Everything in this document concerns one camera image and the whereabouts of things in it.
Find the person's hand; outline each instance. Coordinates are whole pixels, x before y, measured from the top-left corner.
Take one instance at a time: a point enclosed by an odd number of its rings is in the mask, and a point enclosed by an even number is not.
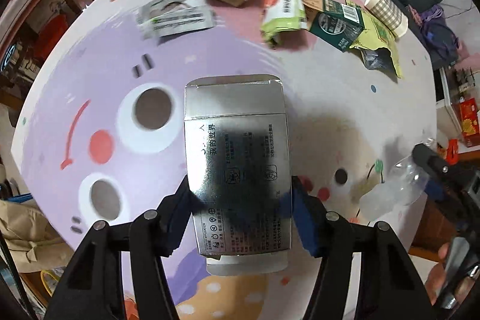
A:
[[[446,243],[440,247],[438,250],[438,256],[440,259],[445,259],[448,253],[449,244]],[[425,289],[427,290],[428,297],[430,298],[431,304],[435,304],[437,300],[436,291],[439,290],[443,283],[445,282],[445,269],[443,264],[440,262],[436,264],[428,274],[427,281],[425,282]],[[475,280],[473,278],[467,277],[463,279],[459,286],[455,289],[454,296],[455,299],[461,304],[467,295],[469,294],[472,286],[474,285]]]

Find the metal screw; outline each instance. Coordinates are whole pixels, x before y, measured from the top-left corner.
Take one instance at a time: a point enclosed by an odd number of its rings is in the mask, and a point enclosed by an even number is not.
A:
[[[146,220],[153,220],[157,216],[157,214],[157,211],[150,209],[143,214],[143,218],[145,218]]]
[[[340,216],[337,213],[335,213],[334,211],[327,212],[327,214],[325,216],[327,217],[327,220],[329,220],[329,221],[337,221],[340,218]]]
[[[390,226],[385,221],[379,221],[378,222],[378,229],[386,232],[390,229]]]
[[[106,226],[106,222],[103,221],[103,220],[98,220],[96,223],[93,224],[93,229],[95,229],[96,231],[100,231],[102,230],[103,228],[105,228]]]

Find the crumpled yellow bag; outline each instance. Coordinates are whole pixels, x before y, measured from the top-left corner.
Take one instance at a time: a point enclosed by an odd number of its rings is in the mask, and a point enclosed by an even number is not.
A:
[[[0,200],[0,231],[18,272],[66,266],[74,254],[34,206]]]

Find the transparent plastic packaging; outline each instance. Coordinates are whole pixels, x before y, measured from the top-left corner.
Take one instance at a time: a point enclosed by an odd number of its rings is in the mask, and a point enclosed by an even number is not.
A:
[[[435,140],[428,139],[424,144],[432,147]],[[375,185],[360,198],[360,211],[365,218],[374,221],[392,211],[395,205],[408,206],[419,199],[429,178],[409,155],[391,168],[384,183]]]

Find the barcode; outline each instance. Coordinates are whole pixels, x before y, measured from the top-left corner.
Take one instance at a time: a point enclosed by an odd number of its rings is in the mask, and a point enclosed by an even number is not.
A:
[[[357,22],[357,24],[360,23],[360,19],[359,19],[356,8],[354,8],[352,6],[348,6],[346,4],[342,4],[342,10],[343,10],[343,15],[345,16],[345,18],[347,18],[351,21],[355,21],[355,22]]]
[[[289,13],[291,11],[291,1],[292,0],[284,0],[283,1],[283,12]]]

